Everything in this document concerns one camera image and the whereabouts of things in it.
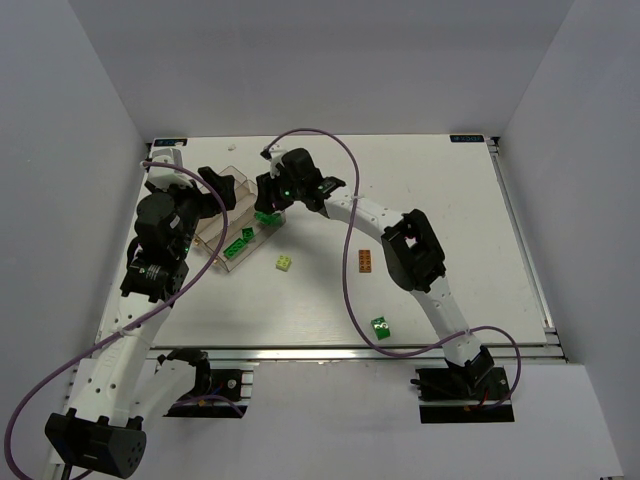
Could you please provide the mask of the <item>green 2x2 lego brick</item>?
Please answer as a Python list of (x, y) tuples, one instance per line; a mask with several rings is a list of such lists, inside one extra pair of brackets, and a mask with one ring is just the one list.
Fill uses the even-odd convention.
[(254, 213), (255, 219), (262, 225), (278, 225), (281, 222), (281, 215), (279, 213), (266, 214), (262, 212)]

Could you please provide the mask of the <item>green lego with printed face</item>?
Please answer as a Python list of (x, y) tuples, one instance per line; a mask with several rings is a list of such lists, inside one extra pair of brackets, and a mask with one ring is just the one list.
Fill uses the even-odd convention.
[(248, 243), (255, 237), (255, 233), (252, 227), (246, 227), (242, 229), (242, 239)]

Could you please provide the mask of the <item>upturned green 2x4 lego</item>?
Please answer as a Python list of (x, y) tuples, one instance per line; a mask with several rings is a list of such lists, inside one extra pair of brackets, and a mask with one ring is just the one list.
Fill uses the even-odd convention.
[(247, 242), (242, 238), (237, 238), (223, 250), (223, 255), (226, 259), (231, 260), (235, 258), (246, 247)]

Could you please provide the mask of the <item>green lego with eyes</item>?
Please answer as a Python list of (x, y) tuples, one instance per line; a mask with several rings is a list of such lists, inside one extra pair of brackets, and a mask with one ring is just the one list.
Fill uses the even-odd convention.
[(389, 324), (384, 317), (373, 319), (370, 325), (378, 340), (387, 339), (391, 336)]

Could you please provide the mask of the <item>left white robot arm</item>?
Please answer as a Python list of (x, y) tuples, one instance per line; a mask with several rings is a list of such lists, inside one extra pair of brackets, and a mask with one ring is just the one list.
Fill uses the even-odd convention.
[(186, 258), (202, 219), (236, 206), (235, 179), (201, 167), (189, 179), (181, 167), (151, 164), (126, 255), (113, 340), (101, 347), (87, 383), (66, 413), (53, 413), (45, 435), (67, 466), (130, 477), (146, 448), (152, 418), (186, 393), (203, 392), (205, 354), (170, 355), (141, 399), (135, 387), (153, 340), (187, 278)]

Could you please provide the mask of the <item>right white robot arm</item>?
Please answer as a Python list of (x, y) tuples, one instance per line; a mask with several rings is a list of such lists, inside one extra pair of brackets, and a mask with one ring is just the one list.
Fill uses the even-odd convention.
[(256, 210), (272, 214), (295, 202), (340, 221), (376, 240), (390, 278), (419, 303), (458, 384), (478, 388), (494, 366), (488, 349), (469, 329), (446, 278), (445, 253), (426, 215), (390, 210), (353, 192), (336, 177), (325, 177), (304, 148), (265, 149), (269, 171), (257, 177)]

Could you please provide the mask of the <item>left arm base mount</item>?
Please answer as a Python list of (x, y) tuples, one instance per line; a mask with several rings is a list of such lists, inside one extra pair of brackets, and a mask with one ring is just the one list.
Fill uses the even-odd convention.
[(156, 371), (166, 361), (182, 361), (196, 370), (195, 387), (183, 394), (167, 412), (173, 418), (241, 418), (248, 409), (249, 394), (243, 393), (247, 384), (245, 371), (238, 368), (214, 368), (209, 355), (196, 348), (178, 348), (157, 357)]

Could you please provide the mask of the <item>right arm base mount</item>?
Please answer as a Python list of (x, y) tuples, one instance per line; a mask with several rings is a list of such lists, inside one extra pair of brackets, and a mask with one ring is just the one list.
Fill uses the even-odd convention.
[(422, 424), (492, 424), (514, 423), (506, 372), (494, 367), (470, 389), (445, 368), (421, 368), (411, 380), (419, 400)]

